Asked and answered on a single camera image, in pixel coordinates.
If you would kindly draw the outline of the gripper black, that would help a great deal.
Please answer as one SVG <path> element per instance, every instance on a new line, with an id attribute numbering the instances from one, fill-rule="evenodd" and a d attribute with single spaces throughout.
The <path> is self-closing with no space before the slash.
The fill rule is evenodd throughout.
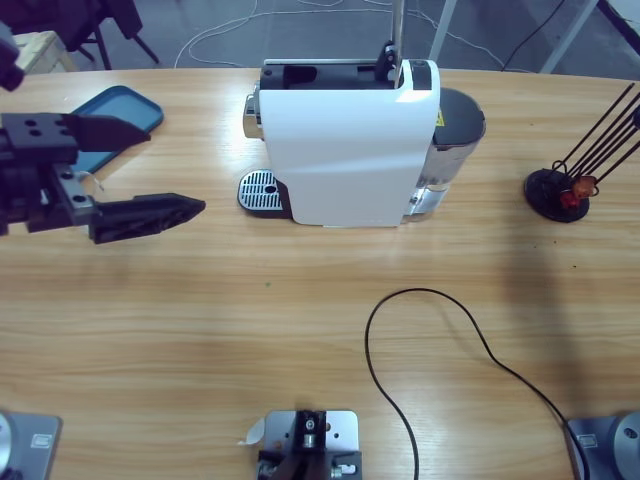
<path id="1" fill-rule="evenodd" d="M 89 225 L 95 244 L 162 233 L 195 218 L 203 200 L 176 193 L 94 203 L 73 171 L 79 152 L 119 152 L 148 142 L 134 124 L 104 115 L 1 115 L 1 233 Z"/>

